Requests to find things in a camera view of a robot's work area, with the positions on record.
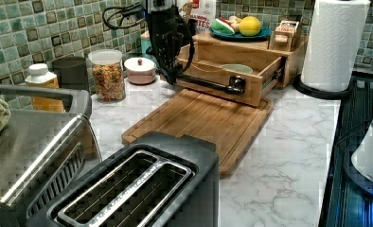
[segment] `bottle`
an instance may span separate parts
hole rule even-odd
[[[59,88],[57,75],[49,72],[45,63],[30,65],[29,73],[30,76],[25,79],[27,86]],[[62,101],[58,99],[33,96],[31,102],[34,110],[59,113],[64,112]]]

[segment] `wooden cutting board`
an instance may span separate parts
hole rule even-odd
[[[254,108],[184,89],[125,131],[122,142],[127,145],[148,131],[160,131],[214,143],[223,179],[232,174],[272,108],[267,99]]]

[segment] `green plate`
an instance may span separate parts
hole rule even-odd
[[[262,26],[260,29],[260,32],[255,36],[243,36],[242,34],[235,33],[235,34],[224,34],[219,32],[218,30],[215,30],[213,28],[209,28],[209,31],[212,35],[215,37],[218,37],[222,40],[263,40],[269,37],[272,34],[272,30],[268,28],[267,26]]]

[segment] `black stovetop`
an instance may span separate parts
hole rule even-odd
[[[343,170],[344,154],[356,149],[373,118],[373,75],[354,72],[350,96],[341,102],[319,226],[373,227],[373,197]]]

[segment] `toaster slot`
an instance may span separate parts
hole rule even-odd
[[[172,189],[186,174],[179,167],[164,164],[101,226],[143,226],[153,218],[158,207],[169,198]]]
[[[66,226],[144,226],[191,176],[190,168],[139,150],[64,204],[58,221]]]
[[[103,207],[107,206],[120,192],[124,191],[156,159],[144,153],[137,153],[128,162],[114,169],[106,177],[70,203],[65,210],[63,219],[68,218],[80,224],[90,221]]]

